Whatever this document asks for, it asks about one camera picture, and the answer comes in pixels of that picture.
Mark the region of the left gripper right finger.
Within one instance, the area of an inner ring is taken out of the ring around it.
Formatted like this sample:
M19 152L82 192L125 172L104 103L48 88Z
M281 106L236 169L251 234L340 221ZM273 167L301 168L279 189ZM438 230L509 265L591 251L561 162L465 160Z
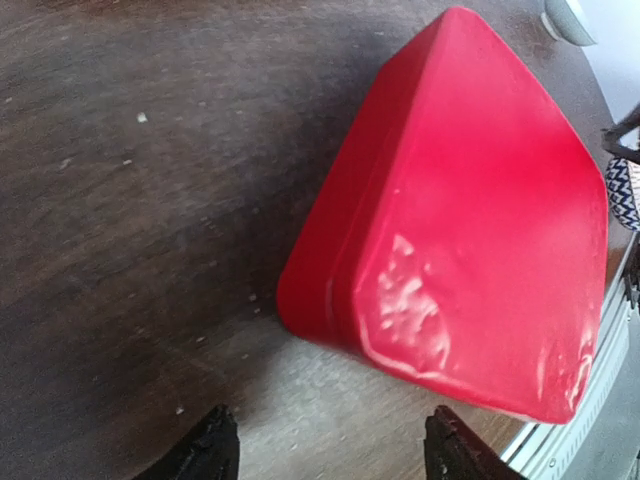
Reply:
M428 480L522 480L448 406L425 421L424 457Z

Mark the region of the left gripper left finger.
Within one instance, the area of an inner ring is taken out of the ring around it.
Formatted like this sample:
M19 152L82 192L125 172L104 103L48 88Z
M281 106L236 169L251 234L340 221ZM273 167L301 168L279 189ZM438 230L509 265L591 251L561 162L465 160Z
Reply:
M220 404L134 480L236 480L239 461L238 425Z

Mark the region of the red box lid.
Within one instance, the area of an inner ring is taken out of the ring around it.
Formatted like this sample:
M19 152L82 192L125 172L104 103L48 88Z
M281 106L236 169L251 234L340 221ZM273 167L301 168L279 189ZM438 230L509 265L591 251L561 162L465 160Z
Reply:
M558 105L475 12L435 21L356 265L376 367L519 418L565 424L595 357L608 207Z

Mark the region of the red chocolate box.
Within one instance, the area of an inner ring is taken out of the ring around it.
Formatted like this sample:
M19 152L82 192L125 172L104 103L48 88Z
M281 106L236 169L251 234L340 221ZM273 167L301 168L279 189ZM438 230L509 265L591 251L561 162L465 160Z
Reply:
M286 262L278 313L304 340L352 349L349 331L334 314L336 269L376 163L397 145L426 57L405 47L380 69Z

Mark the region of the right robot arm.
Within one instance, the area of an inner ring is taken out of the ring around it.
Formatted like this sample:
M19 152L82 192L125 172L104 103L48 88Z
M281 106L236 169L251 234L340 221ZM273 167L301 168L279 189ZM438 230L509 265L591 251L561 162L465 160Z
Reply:
M639 128L640 104L637 104L623 119L609 129L602 131L602 148L615 156L628 160L636 165L640 163L638 149L632 149L621 143L621 138Z

